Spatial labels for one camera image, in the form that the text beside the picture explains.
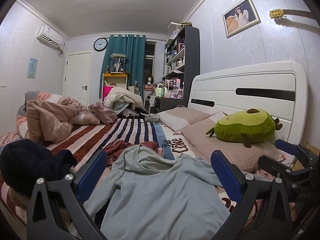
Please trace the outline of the light blue hoodie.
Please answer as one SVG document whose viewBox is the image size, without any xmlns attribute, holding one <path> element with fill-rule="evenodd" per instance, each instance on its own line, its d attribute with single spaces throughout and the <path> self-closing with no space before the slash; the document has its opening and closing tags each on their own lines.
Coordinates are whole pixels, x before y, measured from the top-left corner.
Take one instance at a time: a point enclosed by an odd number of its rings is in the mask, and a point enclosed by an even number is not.
<svg viewBox="0 0 320 240">
<path fill-rule="evenodd" d="M 107 239 L 211 239 L 229 216 L 210 163 L 169 160 L 135 145 L 113 163 L 84 208 Z"/>
</svg>

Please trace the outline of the black navy clothes pile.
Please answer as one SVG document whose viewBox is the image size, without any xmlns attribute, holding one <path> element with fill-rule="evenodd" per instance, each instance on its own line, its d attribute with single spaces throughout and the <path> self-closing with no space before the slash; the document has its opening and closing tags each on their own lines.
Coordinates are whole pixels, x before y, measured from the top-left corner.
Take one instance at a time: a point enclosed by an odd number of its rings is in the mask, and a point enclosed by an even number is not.
<svg viewBox="0 0 320 240">
<path fill-rule="evenodd" d="M 48 148 L 29 139 L 7 144 L 1 152 L 1 175 L 19 194 L 31 197 L 39 178 L 60 180 L 77 164 L 70 150 L 53 154 Z"/>
</svg>

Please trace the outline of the cardboard box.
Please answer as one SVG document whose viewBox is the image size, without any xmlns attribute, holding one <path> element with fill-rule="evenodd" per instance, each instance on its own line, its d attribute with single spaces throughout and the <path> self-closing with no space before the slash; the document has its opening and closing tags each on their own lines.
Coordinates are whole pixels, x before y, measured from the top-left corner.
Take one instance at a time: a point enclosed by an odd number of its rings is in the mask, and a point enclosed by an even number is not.
<svg viewBox="0 0 320 240">
<path fill-rule="evenodd" d="M 302 150 L 302 153 L 304 154 L 304 160 L 300 161 L 298 158 L 296 158 L 292 168 L 293 171 L 299 171 L 307 168 L 309 166 L 310 157 L 314 157 L 315 155 L 319 157 L 319 148 L 311 145 L 308 141 L 304 142 L 302 145 L 299 144 L 298 149 Z"/>
</svg>

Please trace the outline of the green avocado plush toy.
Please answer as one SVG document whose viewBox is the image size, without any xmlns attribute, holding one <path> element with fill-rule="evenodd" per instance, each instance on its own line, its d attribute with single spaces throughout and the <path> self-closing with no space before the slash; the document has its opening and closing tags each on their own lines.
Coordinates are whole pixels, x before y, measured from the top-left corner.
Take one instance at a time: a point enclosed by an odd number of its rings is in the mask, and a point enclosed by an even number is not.
<svg viewBox="0 0 320 240">
<path fill-rule="evenodd" d="M 267 111 L 250 108 L 224 116 L 206 135 L 215 135 L 226 142 L 241 142 L 246 148 L 250 148 L 252 144 L 267 141 L 282 127 L 279 119 L 273 118 Z"/>
</svg>

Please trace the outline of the white bed headboard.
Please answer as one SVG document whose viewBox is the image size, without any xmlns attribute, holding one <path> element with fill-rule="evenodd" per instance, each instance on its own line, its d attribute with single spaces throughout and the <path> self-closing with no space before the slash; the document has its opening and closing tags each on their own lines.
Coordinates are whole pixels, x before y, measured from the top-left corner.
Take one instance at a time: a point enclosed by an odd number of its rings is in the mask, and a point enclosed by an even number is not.
<svg viewBox="0 0 320 240">
<path fill-rule="evenodd" d="M 308 111 L 308 80 L 294 61 L 218 70 L 193 79 L 188 106 L 210 114 L 262 109 L 283 124 L 272 142 L 300 143 Z"/>
</svg>

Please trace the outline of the striped bed sheet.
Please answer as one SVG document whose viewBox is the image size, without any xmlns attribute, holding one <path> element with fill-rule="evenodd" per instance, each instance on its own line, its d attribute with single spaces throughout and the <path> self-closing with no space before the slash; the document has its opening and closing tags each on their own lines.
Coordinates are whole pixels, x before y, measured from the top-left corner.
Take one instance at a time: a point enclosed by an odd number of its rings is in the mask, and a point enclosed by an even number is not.
<svg viewBox="0 0 320 240">
<path fill-rule="evenodd" d="M 181 154 L 196 157 L 181 131 L 175 133 L 164 124 L 144 122 L 142 119 L 119 119 L 110 126 L 74 126 L 67 139 L 57 144 L 43 142 L 42 145 L 53 154 L 64 149 L 70 150 L 78 161 L 75 168 L 79 169 L 97 149 L 103 148 L 116 139 L 131 144 L 145 141 L 157 142 L 163 149 L 165 158 L 177 158 Z M 276 149 L 272 143 L 265 141 L 257 144 L 263 144 L 266 150 L 265 155 L 277 161 L 285 160 L 284 152 Z"/>
</svg>

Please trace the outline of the dark red garment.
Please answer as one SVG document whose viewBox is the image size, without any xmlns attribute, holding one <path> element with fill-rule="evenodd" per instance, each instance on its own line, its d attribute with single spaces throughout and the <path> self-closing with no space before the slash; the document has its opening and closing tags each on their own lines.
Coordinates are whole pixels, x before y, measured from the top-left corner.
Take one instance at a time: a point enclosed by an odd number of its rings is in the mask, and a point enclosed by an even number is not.
<svg viewBox="0 0 320 240">
<path fill-rule="evenodd" d="M 140 144 L 158 152 L 158 143 L 154 141 L 141 142 Z M 121 153 L 133 146 L 133 144 L 129 142 L 125 142 L 124 140 L 116 139 L 115 141 L 109 143 L 108 145 L 103 147 L 103 150 L 107 153 L 107 167 L 111 167 L 112 164 L 118 159 Z"/>
</svg>

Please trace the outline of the pink beige duvet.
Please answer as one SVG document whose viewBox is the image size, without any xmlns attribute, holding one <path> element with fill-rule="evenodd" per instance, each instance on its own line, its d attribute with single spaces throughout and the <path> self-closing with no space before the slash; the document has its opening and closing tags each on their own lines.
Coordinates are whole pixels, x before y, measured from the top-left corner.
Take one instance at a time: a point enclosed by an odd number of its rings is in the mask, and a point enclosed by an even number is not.
<svg viewBox="0 0 320 240">
<path fill-rule="evenodd" d="M 88 108 L 69 97 L 26 102 L 27 138 L 35 143 L 58 143 L 71 134 L 74 125 L 99 125 L 100 119 Z"/>
</svg>

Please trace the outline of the pink ribbed pillow near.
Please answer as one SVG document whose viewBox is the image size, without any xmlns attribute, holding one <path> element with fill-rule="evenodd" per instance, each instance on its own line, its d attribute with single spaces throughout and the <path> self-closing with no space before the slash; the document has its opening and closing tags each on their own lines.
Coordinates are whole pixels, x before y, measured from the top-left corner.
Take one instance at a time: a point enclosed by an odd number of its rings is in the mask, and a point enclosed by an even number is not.
<svg viewBox="0 0 320 240">
<path fill-rule="evenodd" d="M 252 147 L 246 148 L 239 142 L 225 142 L 215 135 L 210 137 L 206 132 L 213 126 L 212 120 L 205 119 L 181 130 L 196 157 L 210 162 L 212 152 L 220 150 L 230 163 L 241 170 L 255 171 L 258 168 L 258 159 L 266 154 L 263 144 L 254 144 Z"/>
</svg>

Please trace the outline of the pink ribbed pillow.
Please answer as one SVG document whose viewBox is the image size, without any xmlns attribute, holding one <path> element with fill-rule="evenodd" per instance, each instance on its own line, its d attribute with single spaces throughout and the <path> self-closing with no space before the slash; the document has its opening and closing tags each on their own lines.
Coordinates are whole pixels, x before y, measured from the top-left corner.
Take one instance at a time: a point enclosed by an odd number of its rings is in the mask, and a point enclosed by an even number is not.
<svg viewBox="0 0 320 240">
<path fill-rule="evenodd" d="M 160 121 L 174 132 L 211 117 L 211 114 L 193 108 L 176 107 L 158 113 Z"/>
<path fill-rule="evenodd" d="M 205 119 L 181 130 L 196 157 L 210 162 L 212 152 L 220 150 L 230 163 L 241 170 L 255 171 L 258 168 L 258 159 L 266 154 L 263 144 L 254 144 L 252 147 L 246 148 L 239 142 L 225 142 L 215 135 L 210 137 L 206 132 L 213 126 L 212 120 Z"/>
</svg>

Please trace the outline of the pink shiny handbag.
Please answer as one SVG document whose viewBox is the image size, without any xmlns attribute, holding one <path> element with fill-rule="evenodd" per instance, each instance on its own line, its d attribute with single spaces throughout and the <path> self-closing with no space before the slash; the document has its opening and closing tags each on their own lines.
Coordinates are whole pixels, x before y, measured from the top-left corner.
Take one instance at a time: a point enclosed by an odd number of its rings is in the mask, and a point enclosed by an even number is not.
<svg viewBox="0 0 320 240">
<path fill-rule="evenodd" d="M 114 124 L 114 122 L 117 120 L 116 112 L 100 102 L 89 105 L 88 109 L 105 125 Z"/>
</svg>

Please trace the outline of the pink ribbed pillow far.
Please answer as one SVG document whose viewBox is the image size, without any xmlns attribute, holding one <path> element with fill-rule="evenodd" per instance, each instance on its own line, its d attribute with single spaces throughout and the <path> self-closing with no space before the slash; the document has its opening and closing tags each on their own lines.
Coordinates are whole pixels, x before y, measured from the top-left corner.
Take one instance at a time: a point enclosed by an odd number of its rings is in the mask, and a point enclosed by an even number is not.
<svg viewBox="0 0 320 240">
<path fill-rule="evenodd" d="M 158 113 L 160 121 L 174 132 L 211 117 L 211 114 L 193 108 L 176 107 Z"/>
</svg>

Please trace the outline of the cream blanket pile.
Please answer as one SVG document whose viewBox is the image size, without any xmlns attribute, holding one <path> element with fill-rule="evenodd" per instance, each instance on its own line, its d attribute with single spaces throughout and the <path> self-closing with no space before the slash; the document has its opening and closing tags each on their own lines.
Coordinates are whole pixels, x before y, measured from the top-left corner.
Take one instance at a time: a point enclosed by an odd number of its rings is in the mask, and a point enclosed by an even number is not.
<svg viewBox="0 0 320 240">
<path fill-rule="evenodd" d="M 116 111 L 116 103 L 131 104 L 131 109 L 143 109 L 142 97 L 122 87 L 113 87 L 103 100 L 103 105 Z"/>
</svg>

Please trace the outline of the white door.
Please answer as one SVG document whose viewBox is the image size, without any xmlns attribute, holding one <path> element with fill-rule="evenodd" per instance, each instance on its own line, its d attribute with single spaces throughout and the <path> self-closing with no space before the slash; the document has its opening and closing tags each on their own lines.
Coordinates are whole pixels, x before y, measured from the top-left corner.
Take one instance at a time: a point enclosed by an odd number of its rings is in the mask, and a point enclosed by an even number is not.
<svg viewBox="0 0 320 240">
<path fill-rule="evenodd" d="M 63 95 L 86 106 L 89 104 L 92 57 L 91 51 L 68 54 L 63 80 Z"/>
</svg>

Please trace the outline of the dark tall bookshelf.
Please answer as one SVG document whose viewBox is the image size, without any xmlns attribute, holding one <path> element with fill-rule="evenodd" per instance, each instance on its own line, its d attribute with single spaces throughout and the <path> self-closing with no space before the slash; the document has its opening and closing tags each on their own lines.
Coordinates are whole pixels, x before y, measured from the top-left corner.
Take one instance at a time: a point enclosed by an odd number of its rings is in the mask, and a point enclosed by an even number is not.
<svg viewBox="0 0 320 240">
<path fill-rule="evenodd" d="M 165 45 L 164 66 L 160 80 L 156 82 L 162 89 L 155 96 L 151 113 L 187 107 L 191 85 L 195 76 L 200 74 L 200 32 L 192 26 L 177 30 L 175 38 Z"/>
</svg>

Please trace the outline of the framed portrait photo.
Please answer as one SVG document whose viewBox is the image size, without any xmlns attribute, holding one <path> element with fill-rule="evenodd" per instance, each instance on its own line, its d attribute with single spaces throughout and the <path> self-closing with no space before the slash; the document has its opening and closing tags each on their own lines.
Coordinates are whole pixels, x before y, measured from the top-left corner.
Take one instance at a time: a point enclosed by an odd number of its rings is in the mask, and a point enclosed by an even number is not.
<svg viewBox="0 0 320 240">
<path fill-rule="evenodd" d="M 261 22 L 252 0 L 241 0 L 223 13 L 226 37 L 230 38 Z"/>
</svg>

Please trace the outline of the yellow small cabinet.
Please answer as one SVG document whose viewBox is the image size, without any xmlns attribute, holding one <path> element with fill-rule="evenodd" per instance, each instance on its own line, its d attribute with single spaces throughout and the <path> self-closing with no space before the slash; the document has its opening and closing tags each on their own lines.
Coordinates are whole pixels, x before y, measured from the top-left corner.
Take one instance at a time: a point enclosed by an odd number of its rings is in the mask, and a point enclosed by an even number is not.
<svg viewBox="0 0 320 240">
<path fill-rule="evenodd" d="M 113 84 L 127 89 L 128 74 L 121 72 L 104 73 L 102 77 L 102 86 L 112 86 Z"/>
</svg>

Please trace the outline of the glass display case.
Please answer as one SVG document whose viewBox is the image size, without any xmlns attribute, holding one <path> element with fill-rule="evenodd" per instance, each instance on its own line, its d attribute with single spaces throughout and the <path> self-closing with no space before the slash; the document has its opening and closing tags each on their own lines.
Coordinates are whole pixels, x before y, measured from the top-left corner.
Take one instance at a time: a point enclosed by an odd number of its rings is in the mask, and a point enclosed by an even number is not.
<svg viewBox="0 0 320 240">
<path fill-rule="evenodd" d="M 125 54 L 113 53 L 111 58 L 111 72 L 123 73 L 127 56 Z"/>
</svg>

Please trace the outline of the white air conditioner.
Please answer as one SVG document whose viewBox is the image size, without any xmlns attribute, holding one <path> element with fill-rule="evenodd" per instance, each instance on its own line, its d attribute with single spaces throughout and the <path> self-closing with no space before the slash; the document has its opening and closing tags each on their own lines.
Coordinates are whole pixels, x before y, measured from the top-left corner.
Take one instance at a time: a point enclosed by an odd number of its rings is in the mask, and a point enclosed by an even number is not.
<svg viewBox="0 0 320 240">
<path fill-rule="evenodd" d="M 58 48 L 63 42 L 63 37 L 47 25 L 43 25 L 39 29 L 37 39 L 41 42 L 51 45 L 54 48 Z"/>
</svg>

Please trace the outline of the yellow guitar on wall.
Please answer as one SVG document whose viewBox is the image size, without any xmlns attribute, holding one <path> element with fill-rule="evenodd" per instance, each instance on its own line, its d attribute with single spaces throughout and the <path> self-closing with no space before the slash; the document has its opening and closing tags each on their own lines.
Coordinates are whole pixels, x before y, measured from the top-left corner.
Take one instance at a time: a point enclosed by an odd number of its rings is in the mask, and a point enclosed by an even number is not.
<svg viewBox="0 0 320 240">
<path fill-rule="evenodd" d="M 300 17 L 310 18 L 313 20 L 316 19 L 311 12 L 302 11 L 302 10 L 274 9 L 274 10 L 270 10 L 270 13 L 269 13 L 269 16 L 271 19 L 281 18 L 285 15 L 300 16 Z"/>
</svg>

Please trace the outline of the blue wall poster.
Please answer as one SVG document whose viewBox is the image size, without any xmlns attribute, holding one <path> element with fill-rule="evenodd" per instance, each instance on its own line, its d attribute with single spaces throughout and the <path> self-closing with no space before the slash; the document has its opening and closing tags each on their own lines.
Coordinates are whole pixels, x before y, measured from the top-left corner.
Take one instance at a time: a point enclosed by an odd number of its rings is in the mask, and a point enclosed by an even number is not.
<svg viewBox="0 0 320 240">
<path fill-rule="evenodd" d="M 38 64 L 37 59 L 30 58 L 29 65 L 28 65 L 27 78 L 30 78 L 30 79 L 36 78 L 37 64 Z"/>
</svg>

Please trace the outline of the round black wall clock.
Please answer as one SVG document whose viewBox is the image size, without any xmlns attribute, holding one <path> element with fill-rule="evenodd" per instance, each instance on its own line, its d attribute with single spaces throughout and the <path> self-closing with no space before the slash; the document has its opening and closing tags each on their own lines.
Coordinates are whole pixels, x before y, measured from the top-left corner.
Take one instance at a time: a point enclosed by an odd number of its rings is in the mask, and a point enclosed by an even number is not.
<svg viewBox="0 0 320 240">
<path fill-rule="evenodd" d="M 98 38 L 93 43 L 93 48 L 95 51 L 103 51 L 107 48 L 108 40 L 104 37 Z"/>
</svg>

